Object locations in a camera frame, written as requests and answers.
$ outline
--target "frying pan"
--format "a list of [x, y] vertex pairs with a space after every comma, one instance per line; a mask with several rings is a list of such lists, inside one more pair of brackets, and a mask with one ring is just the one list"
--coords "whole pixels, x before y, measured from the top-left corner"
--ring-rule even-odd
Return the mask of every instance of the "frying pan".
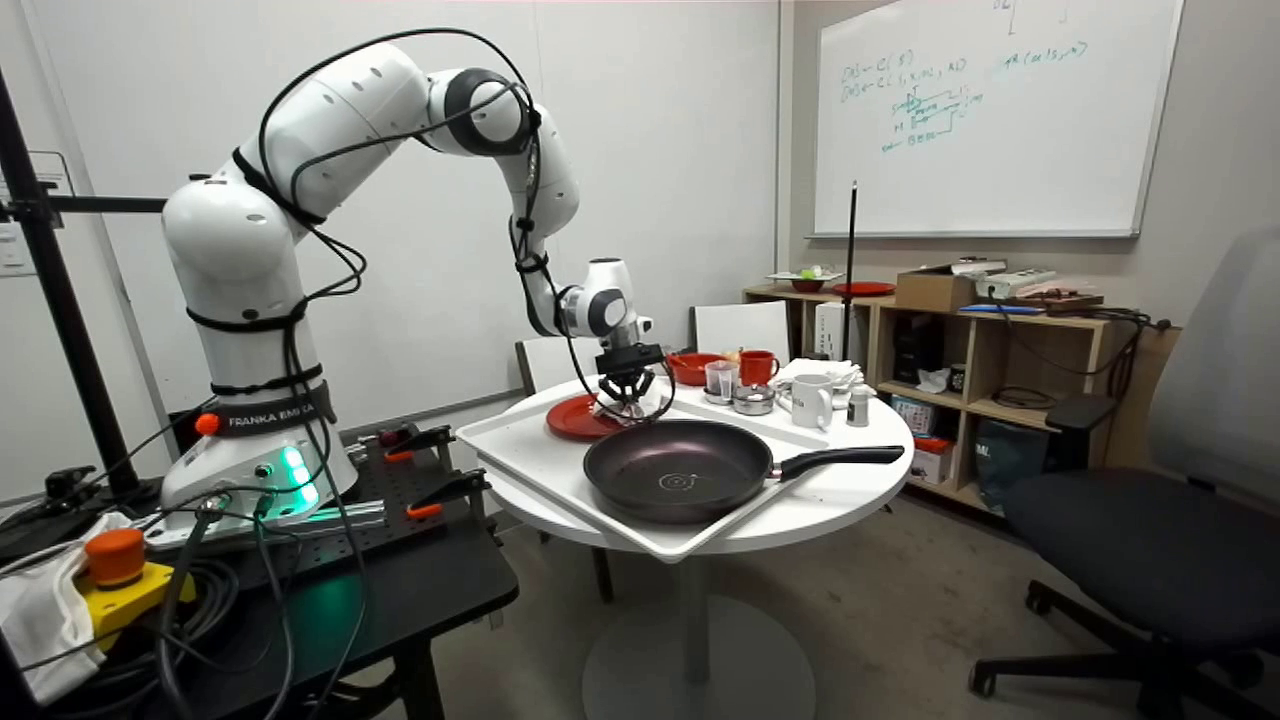
[[902, 455], [902, 446], [873, 446], [800, 454], [771, 464], [769, 446], [746, 429], [661, 419], [594, 446], [584, 471], [596, 505], [622, 520], [712, 523], [759, 496], [769, 475], [786, 485], [819, 464], [894, 464]]

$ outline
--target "black desk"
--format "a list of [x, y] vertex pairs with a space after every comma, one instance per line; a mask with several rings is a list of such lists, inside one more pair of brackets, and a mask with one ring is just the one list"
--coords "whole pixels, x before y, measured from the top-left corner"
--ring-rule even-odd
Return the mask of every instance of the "black desk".
[[[484, 530], [480, 505], [447, 505], [428, 523], [403, 523], [402, 509], [440, 485], [440, 471], [387, 470], [382, 461], [356, 464], [356, 502], [383, 496], [387, 516], [382, 530], [356, 532], [365, 544], [365, 577], [352, 561], [314, 567], [290, 581], [290, 619], [296, 650], [292, 705], [320, 691], [340, 659], [352, 619], [365, 608], [361, 640], [349, 656], [349, 672], [378, 659], [396, 659], [393, 688], [409, 718], [446, 718], [434, 635], [480, 619], [515, 601], [515, 577]], [[276, 547], [290, 553], [346, 547], [340, 536]], [[237, 612], [202, 646], [216, 669], [202, 659], [182, 665], [182, 688], [196, 718], [262, 718], [285, 676], [280, 612], [270, 589], [252, 589], [237, 601]], [[154, 691], [135, 718], [171, 718], [167, 700]]]

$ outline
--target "gray carpet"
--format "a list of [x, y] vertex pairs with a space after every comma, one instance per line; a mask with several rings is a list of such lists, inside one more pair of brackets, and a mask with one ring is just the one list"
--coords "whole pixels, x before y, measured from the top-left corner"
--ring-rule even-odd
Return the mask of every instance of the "gray carpet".
[[[672, 592], [675, 577], [646, 555], [614, 555], [615, 606], [605, 606], [594, 553], [563, 540], [542, 544], [537, 532], [508, 523], [501, 540], [519, 577], [519, 601], [436, 640], [446, 707], [451, 720], [575, 720], [594, 640], [622, 612]], [[1134, 685], [1001, 680], [991, 700], [977, 700], [970, 691], [977, 656], [1091, 652], [1095, 640], [1026, 608], [1031, 577], [1067, 589], [1031, 553], [913, 496], [837, 536], [698, 561], [689, 573], [700, 573], [712, 595], [765, 608], [800, 640], [819, 720], [1137, 718]], [[1280, 707], [1274, 669], [1254, 697]]]

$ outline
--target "whiteboard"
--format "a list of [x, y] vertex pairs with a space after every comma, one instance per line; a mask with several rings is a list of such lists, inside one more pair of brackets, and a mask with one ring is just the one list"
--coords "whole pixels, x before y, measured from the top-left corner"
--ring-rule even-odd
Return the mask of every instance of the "whiteboard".
[[1139, 236], [1182, 0], [902, 0], [819, 31], [816, 236]]
[[[698, 293], [742, 293], [771, 256], [771, 0], [27, 0], [101, 195], [167, 195], [216, 168], [266, 106], [320, 55], [403, 30], [497, 42], [556, 117], [582, 216], [548, 240], [561, 286], [626, 256], [637, 310], [682, 348]], [[422, 67], [501, 67], [469, 42], [403, 42]], [[494, 161], [403, 146], [329, 234], [374, 267], [309, 310], [346, 425], [519, 390], [533, 336]], [[164, 407], [210, 396], [210, 370], [156, 216], [107, 216]], [[300, 243], [304, 286], [340, 263]]]

